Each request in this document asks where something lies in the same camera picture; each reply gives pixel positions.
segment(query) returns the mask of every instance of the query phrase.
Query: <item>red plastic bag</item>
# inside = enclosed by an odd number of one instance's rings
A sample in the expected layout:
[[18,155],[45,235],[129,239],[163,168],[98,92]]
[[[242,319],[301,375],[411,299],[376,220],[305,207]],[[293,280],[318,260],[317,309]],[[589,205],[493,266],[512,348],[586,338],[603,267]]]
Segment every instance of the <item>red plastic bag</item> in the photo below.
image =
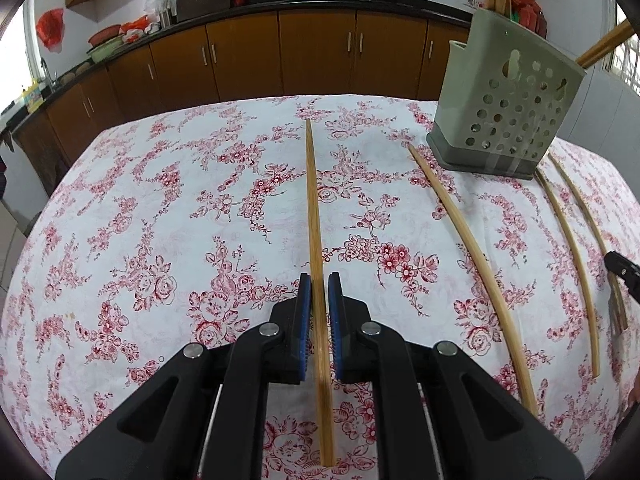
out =
[[134,28],[137,28],[139,30],[145,30],[148,24],[149,24],[149,17],[145,14],[141,18],[138,18],[135,22],[123,23],[122,25],[120,25],[120,28],[124,33],[127,33],[128,31],[133,30]]
[[62,42],[65,24],[62,21],[64,9],[51,9],[45,12],[36,24],[36,33],[40,41],[51,50]]

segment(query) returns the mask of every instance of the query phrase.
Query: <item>bowl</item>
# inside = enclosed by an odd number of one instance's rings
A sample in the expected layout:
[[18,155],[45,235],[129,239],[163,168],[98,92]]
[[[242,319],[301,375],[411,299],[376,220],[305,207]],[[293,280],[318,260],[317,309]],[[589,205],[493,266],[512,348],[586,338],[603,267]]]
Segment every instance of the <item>bowl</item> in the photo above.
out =
[[120,33],[120,24],[111,25],[111,27],[99,30],[92,37],[89,38],[89,43],[92,47],[96,47],[107,40],[115,38]]

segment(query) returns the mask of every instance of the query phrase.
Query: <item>table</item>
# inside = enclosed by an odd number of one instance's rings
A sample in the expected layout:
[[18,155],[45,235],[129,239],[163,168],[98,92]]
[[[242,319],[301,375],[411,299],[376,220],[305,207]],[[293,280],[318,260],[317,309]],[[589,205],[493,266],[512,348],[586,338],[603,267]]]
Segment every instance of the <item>table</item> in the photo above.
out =
[[[496,272],[526,346],[539,418],[591,470],[609,448],[638,368],[639,308],[612,334],[596,241],[553,165],[588,268],[602,374],[591,378],[577,273],[540,185],[453,173],[426,147],[435,103],[297,96],[207,105],[104,131],[28,238],[1,323],[0,405],[50,473],[62,456],[189,341],[233,342],[309,272],[305,129],[314,128],[325,276],[406,340],[450,339],[512,394],[514,370],[473,264],[406,148],[453,196]],[[640,205],[613,166],[556,139],[610,248],[640,260]],[[322,478],[313,364],[272,385],[263,476]],[[334,382],[336,479],[374,479],[369,385]]]

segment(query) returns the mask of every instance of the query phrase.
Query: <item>window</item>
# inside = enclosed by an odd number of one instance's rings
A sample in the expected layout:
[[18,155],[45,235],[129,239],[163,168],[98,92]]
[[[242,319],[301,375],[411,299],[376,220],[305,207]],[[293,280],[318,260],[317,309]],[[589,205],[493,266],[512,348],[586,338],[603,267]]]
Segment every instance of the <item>window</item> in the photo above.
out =
[[[616,24],[624,20],[626,20],[625,13],[620,6],[616,5]],[[613,52],[608,65],[608,69],[631,86],[638,95],[640,95],[639,57],[638,35],[634,34]]]
[[31,86],[31,71],[24,39],[22,7],[18,9],[0,39],[0,111]]

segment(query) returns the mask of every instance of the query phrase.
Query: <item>black clip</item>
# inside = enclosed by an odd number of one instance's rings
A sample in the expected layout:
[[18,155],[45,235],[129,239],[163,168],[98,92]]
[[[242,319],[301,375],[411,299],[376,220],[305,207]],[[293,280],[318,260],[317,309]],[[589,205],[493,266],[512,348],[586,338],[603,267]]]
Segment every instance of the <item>black clip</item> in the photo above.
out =
[[631,297],[640,303],[640,267],[616,251],[605,254],[604,266],[622,278]]

